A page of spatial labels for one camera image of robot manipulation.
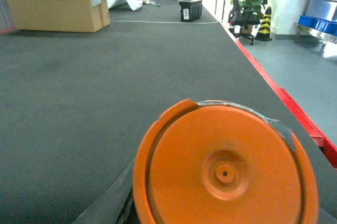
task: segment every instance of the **black container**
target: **black container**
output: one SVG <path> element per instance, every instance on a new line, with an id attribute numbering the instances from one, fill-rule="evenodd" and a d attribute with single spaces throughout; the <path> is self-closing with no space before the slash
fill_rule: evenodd
<path id="1" fill-rule="evenodd" d="M 182 22 L 198 20 L 202 15 L 202 0 L 181 0 L 179 5 Z"/>

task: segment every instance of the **gray conveyor belt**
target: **gray conveyor belt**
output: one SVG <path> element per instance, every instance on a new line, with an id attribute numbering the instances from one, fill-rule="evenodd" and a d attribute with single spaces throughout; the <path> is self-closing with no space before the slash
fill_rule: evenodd
<path id="1" fill-rule="evenodd" d="M 228 100 L 283 121 L 336 218 L 336 172 L 223 27 L 205 9 L 182 24 L 177 1 L 157 3 L 112 9 L 111 25 L 95 34 L 0 35 L 0 223 L 74 221 L 183 99 Z"/>

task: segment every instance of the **chair back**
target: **chair back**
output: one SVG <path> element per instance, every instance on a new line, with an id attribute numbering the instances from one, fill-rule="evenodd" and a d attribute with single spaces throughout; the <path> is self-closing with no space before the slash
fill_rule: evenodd
<path id="1" fill-rule="evenodd" d="M 228 16 L 228 23 L 234 22 L 240 14 L 239 0 L 233 0 L 233 8 Z"/>

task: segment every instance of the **red edge rail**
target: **red edge rail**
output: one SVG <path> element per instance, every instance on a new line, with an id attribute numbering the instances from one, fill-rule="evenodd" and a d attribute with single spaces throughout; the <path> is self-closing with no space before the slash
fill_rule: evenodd
<path id="1" fill-rule="evenodd" d="M 13 27 L 11 29 L 6 29 L 6 30 L 3 30 L 3 31 L 0 31 L 0 34 L 8 33 L 8 32 L 13 31 L 13 30 L 17 30 L 17 27 Z"/>
<path id="2" fill-rule="evenodd" d="M 220 22 L 222 27 L 247 57 L 247 59 L 253 64 L 255 69 L 264 78 L 267 84 L 272 88 L 276 95 L 282 100 L 282 102 L 288 107 L 293 115 L 305 128 L 307 133 L 321 149 L 327 160 L 331 163 L 332 167 L 337 171 L 337 147 L 329 140 L 329 138 L 322 132 L 322 130 L 313 122 L 312 119 L 303 111 L 303 109 L 295 102 L 295 100 L 289 95 L 289 93 L 280 88 L 274 80 L 267 74 L 266 70 L 261 64 L 246 50 L 246 48 L 231 34 L 231 32 Z"/>

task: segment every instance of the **office chair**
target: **office chair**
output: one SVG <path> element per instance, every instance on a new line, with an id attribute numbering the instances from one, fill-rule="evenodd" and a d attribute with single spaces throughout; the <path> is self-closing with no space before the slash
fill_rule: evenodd
<path id="1" fill-rule="evenodd" d="M 234 37 L 245 37 L 254 45 L 254 36 L 252 34 L 243 33 L 243 29 L 248 29 L 248 25 L 259 25 L 260 19 L 255 17 L 254 12 L 258 12 L 251 8 L 251 6 L 240 6 L 239 0 L 233 0 L 233 8 L 229 13 L 228 23 L 232 26 L 239 25 L 240 32 L 235 33 L 234 28 L 230 31 Z"/>

